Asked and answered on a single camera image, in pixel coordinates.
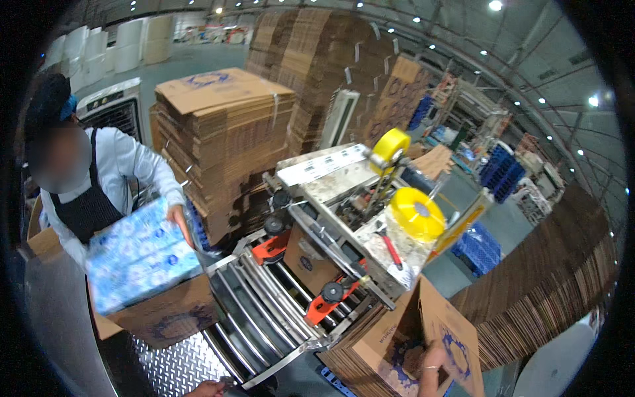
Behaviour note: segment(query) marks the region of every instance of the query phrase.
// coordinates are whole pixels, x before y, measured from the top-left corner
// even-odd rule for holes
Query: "white long-sleeve shirt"
[[[87,128],[89,138],[93,128]],[[132,195],[126,177],[136,177],[142,184],[153,184],[160,195],[168,201],[168,206],[184,205],[185,198],[181,185],[174,173],[160,155],[124,134],[117,128],[107,127],[97,131],[95,140],[97,173],[99,184],[112,205],[124,216],[132,211]],[[75,200],[90,187],[90,173],[76,189],[59,194],[61,203]],[[53,230],[60,238],[60,244],[84,270],[86,246],[58,218],[49,192],[41,191],[43,209]]]

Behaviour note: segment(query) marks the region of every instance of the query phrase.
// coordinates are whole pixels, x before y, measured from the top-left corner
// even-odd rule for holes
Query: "tissue package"
[[[102,316],[169,290],[201,274],[196,252],[159,198],[95,235],[87,269],[95,308]]]

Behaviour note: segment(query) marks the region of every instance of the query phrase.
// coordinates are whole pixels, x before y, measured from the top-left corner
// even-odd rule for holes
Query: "orange bracket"
[[[259,244],[251,249],[253,258],[260,266],[264,263],[265,259],[273,258],[284,252],[286,245],[289,243],[289,237],[291,236],[291,230],[287,230],[279,236],[273,237]]]
[[[364,265],[364,268],[366,268],[366,259],[360,260],[359,263],[361,265]],[[335,282],[339,283],[343,278],[344,276],[341,276],[337,280],[335,280]],[[320,321],[324,320],[324,317],[328,316],[333,311],[333,309],[337,307],[337,305],[339,305],[341,302],[344,301],[344,299],[349,297],[349,295],[352,294],[357,287],[359,287],[359,282],[355,281],[351,285],[351,288],[344,293],[344,296],[342,296],[342,300],[337,303],[326,303],[324,301],[324,298],[322,298],[322,295],[318,295],[309,304],[307,314],[304,316],[304,322],[307,323],[309,326],[316,326]]]

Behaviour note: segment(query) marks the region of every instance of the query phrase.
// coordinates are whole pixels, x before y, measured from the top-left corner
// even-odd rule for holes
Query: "black apron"
[[[112,205],[101,186],[97,173],[95,141],[97,129],[90,137],[93,147],[93,161],[90,163],[90,187],[75,200],[62,204],[57,194],[50,193],[57,217],[82,242],[88,244],[95,232],[98,232],[123,218],[121,212]]]

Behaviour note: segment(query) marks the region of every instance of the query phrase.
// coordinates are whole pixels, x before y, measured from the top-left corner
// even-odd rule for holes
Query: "warehouse ceiling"
[[[420,53],[439,70],[451,60],[454,73],[475,82],[514,113],[514,123],[505,134],[513,134],[516,141],[523,133],[537,137],[565,180],[577,180],[597,197],[614,233],[625,234],[625,151],[613,93],[554,1],[501,0],[499,10],[495,3],[490,6],[490,0],[242,1],[136,0],[130,5],[130,0],[82,0],[67,21],[96,27],[174,10],[203,11],[233,24],[253,21],[245,14],[263,8],[354,11],[383,30],[394,29],[391,34],[403,49]]]

